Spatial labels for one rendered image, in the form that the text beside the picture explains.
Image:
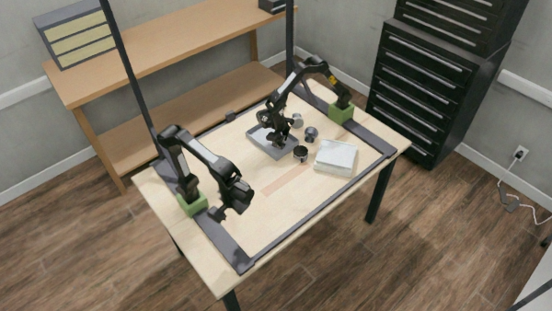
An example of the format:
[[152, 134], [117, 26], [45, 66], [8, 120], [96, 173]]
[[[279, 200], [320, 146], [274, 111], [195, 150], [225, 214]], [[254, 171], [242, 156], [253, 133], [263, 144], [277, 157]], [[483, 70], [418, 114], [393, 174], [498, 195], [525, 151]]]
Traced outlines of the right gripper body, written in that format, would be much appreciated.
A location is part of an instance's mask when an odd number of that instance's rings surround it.
[[[244, 180], [240, 179], [240, 182], [251, 188], [251, 186]], [[222, 201], [223, 204], [219, 208], [213, 205], [207, 211], [207, 216], [214, 220], [217, 224], [220, 224], [226, 217], [225, 211], [228, 209], [226, 205], [228, 200], [230, 200], [232, 197], [230, 195], [223, 195], [221, 192], [219, 192], [219, 190], [217, 191], [217, 193], [220, 194], [221, 197], [219, 197], [219, 200]]]

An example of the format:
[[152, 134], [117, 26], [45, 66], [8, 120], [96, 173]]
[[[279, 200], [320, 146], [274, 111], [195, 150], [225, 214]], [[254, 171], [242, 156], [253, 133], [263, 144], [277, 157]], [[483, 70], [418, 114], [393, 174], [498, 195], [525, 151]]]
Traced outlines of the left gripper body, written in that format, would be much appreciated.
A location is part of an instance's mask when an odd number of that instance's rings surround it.
[[294, 119], [293, 118], [288, 118], [288, 117], [283, 117], [282, 119], [279, 119], [279, 120], [274, 120], [272, 118], [271, 120], [274, 124], [274, 132], [269, 132], [267, 135], [266, 135], [266, 140], [267, 141], [271, 141], [271, 142], [278, 142], [281, 138], [281, 132], [286, 128], [289, 127], [288, 123], [290, 123], [290, 125], [293, 125], [294, 124]]

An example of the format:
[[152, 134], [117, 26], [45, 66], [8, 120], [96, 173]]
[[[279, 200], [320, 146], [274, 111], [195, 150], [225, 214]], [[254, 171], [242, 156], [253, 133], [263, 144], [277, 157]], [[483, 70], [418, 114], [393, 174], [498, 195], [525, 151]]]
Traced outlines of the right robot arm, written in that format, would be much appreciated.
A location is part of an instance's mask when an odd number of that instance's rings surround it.
[[[209, 174], [217, 182], [219, 191], [223, 195], [233, 197], [233, 199], [228, 200], [228, 209], [232, 208], [238, 215], [242, 215], [252, 204], [251, 201], [254, 198], [255, 191], [240, 182], [243, 176], [238, 167], [223, 155], [214, 154], [194, 138], [187, 129], [182, 128], [181, 125], [174, 126], [170, 124], [156, 138], [162, 147], [166, 148], [167, 151], [169, 150], [170, 157], [178, 172], [178, 186], [175, 190], [182, 195], [181, 197], [187, 205], [201, 197], [197, 187], [200, 180], [197, 175], [190, 172], [181, 146], [207, 166]], [[236, 174], [232, 176], [234, 173]]]

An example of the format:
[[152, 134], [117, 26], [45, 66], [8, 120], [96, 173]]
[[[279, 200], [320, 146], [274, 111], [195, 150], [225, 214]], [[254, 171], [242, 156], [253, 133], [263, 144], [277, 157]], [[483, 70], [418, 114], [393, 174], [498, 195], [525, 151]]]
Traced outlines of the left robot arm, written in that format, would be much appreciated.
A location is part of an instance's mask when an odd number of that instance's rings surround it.
[[274, 120], [279, 120], [284, 117], [283, 108], [287, 106], [285, 103], [290, 92], [300, 81], [300, 79], [305, 74], [319, 72], [337, 90], [336, 91], [334, 88], [331, 88], [332, 92], [338, 97], [337, 103], [335, 103], [334, 106], [341, 110], [345, 110], [350, 106], [348, 101], [352, 99], [353, 95], [350, 93], [349, 89], [339, 82], [339, 80], [331, 73], [328, 62], [316, 54], [314, 56], [307, 57], [305, 60], [298, 63], [285, 82], [269, 95], [269, 98], [265, 103], [266, 109], [258, 110], [256, 118], [258, 123], [262, 124], [263, 129], [272, 128], [274, 130], [274, 124], [271, 121], [272, 118]]

